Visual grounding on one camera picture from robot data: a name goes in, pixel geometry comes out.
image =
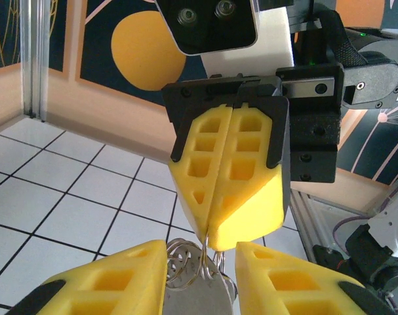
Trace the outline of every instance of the metal key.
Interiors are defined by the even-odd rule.
[[[169,261],[168,277],[173,281],[165,288],[163,315],[232,315],[235,284],[219,273],[216,265],[207,257],[207,268],[212,279],[198,276],[185,289],[177,290],[197,274],[201,250],[190,244],[181,245]]]

